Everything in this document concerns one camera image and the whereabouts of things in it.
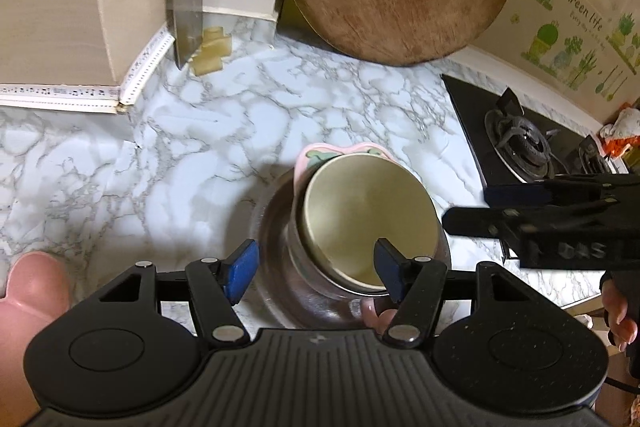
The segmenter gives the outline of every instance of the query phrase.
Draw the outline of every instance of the gas stove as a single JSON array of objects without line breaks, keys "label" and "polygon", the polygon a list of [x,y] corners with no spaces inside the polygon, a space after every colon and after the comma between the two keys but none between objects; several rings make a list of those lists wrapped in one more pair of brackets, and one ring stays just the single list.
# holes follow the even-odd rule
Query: gas stove
[{"label": "gas stove", "polygon": [[[617,173],[591,136],[523,108],[511,89],[498,95],[442,75],[484,187],[532,183],[562,174]],[[503,261],[514,259],[501,241]]]}]

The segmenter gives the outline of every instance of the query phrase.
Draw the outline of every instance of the kitchen wall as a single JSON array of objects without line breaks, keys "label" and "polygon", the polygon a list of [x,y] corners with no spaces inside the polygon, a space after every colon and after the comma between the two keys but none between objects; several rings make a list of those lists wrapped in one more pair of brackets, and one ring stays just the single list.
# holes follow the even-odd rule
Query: kitchen wall
[{"label": "kitchen wall", "polygon": [[640,0],[507,0],[471,47],[599,122],[640,96]]}]

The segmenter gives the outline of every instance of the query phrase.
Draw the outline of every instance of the stove burner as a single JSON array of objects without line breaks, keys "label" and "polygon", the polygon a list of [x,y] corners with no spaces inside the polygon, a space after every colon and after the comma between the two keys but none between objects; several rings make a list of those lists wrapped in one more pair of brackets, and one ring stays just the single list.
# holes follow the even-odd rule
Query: stove burner
[{"label": "stove burner", "polygon": [[491,110],[484,127],[495,152],[523,182],[554,176],[551,147],[540,130],[523,116]]},{"label": "stove burner", "polygon": [[578,145],[578,158],[582,164],[582,169],[587,174],[611,174],[606,159],[600,156],[598,146],[593,137],[588,136]]}]

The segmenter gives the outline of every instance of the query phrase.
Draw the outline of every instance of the pink object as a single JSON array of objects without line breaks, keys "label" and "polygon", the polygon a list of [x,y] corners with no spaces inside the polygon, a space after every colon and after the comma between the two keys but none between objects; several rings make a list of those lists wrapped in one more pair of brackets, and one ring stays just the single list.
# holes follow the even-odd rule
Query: pink object
[{"label": "pink object", "polygon": [[388,150],[372,142],[356,143],[356,145],[352,145],[351,147],[336,147],[335,145],[322,142],[312,143],[311,145],[307,145],[296,159],[296,164],[293,167],[293,192],[298,192],[300,176],[302,176],[307,168],[322,164],[336,156],[353,153],[377,154],[392,162],[396,161]]},{"label": "pink object", "polygon": [[378,315],[373,299],[367,297],[360,301],[360,313],[362,313],[364,325],[367,328],[376,330],[377,334],[382,335],[386,331],[386,328],[389,327],[389,324],[391,324],[398,310],[385,310]]},{"label": "pink object", "polygon": [[44,252],[26,253],[9,270],[0,299],[0,427],[15,427],[38,412],[22,359],[31,339],[69,309],[62,264]]}]

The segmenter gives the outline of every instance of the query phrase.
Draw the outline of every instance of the marble countertop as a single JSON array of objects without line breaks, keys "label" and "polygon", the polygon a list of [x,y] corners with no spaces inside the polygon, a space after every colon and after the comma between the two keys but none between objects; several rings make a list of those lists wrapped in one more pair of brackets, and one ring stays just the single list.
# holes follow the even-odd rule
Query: marble countertop
[{"label": "marble countertop", "polygon": [[[232,60],[218,73],[197,78],[162,62],[129,115],[133,140],[84,126],[53,129],[2,108],[0,283],[31,250],[65,260],[77,299],[140,259],[167,271],[224,257],[248,235],[268,186],[317,141],[383,145],[421,179],[439,215],[453,204],[481,204],[478,170],[441,73],[504,90],[448,60],[390,68],[281,37],[273,46],[234,37]],[[495,241],[450,238],[450,249],[456,269],[501,259]],[[507,267],[558,305],[598,293],[599,273]],[[252,289],[237,311],[251,331],[273,324]],[[164,312],[188,323],[184,305]],[[447,304],[441,327],[466,313],[463,303]]]}]

